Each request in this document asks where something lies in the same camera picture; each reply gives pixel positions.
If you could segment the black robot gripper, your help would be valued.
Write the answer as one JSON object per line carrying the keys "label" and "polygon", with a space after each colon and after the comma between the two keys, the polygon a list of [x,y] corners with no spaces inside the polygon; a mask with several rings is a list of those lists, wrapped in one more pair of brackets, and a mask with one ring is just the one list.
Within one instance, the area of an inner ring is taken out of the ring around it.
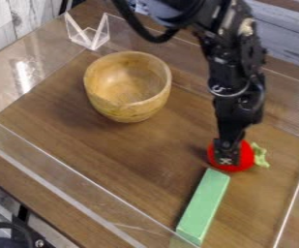
{"label": "black robot gripper", "polygon": [[236,167],[240,160],[240,144],[245,129],[263,119],[265,100],[265,78],[252,77],[241,93],[215,79],[208,80],[213,95],[217,122],[217,138],[213,139],[213,161],[219,166]]}

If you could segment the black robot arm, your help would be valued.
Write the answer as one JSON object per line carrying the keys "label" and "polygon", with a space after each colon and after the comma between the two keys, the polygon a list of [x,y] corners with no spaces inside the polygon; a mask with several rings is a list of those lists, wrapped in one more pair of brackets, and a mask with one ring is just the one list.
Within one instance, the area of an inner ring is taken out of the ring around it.
{"label": "black robot arm", "polygon": [[208,89],[219,136],[207,149],[209,164],[223,171],[252,167],[255,152],[245,129],[260,123],[265,102],[265,49],[252,10],[244,0],[144,0],[148,16],[165,31],[153,35],[127,0],[111,0],[137,35],[151,43],[169,41],[189,29],[208,63]]}

